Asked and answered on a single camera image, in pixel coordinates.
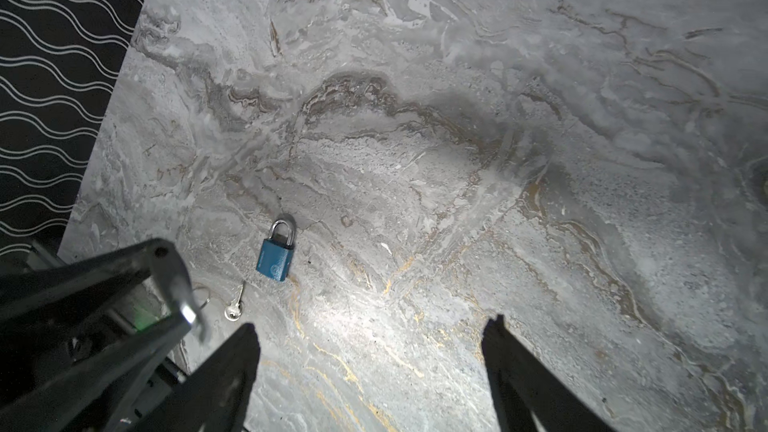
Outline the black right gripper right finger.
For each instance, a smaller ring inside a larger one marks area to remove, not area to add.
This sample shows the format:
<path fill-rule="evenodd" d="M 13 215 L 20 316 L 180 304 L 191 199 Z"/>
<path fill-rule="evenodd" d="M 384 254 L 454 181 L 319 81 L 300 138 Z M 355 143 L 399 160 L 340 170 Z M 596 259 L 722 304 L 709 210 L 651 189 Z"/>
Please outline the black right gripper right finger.
<path fill-rule="evenodd" d="M 486 323 L 481 349 L 502 431 L 612 429 L 507 330 L 502 315 Z"/>

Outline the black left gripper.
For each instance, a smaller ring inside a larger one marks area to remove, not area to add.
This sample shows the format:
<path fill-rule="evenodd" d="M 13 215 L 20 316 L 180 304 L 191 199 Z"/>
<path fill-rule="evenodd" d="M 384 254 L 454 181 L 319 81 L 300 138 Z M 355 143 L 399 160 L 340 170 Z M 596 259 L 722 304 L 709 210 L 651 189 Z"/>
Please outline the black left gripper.
<path fill-rule="evenodd" d="M 148 278 L 180 314 L 127 332 L 110 312 Z M 155 370 L 194 322 L 186 265 L 164 239 L 3 277 L 1 429 L 128 429 Z"/>

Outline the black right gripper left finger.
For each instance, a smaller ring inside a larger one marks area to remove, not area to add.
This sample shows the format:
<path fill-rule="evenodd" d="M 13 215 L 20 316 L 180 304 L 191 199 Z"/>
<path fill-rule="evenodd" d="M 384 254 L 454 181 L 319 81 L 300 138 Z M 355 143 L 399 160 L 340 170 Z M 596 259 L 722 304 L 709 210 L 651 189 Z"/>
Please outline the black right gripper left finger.
<path fill-rule="evenodd" d="M 242 324 L 133 431 L 242 431 L 257 377 L 260 344 Z"/>

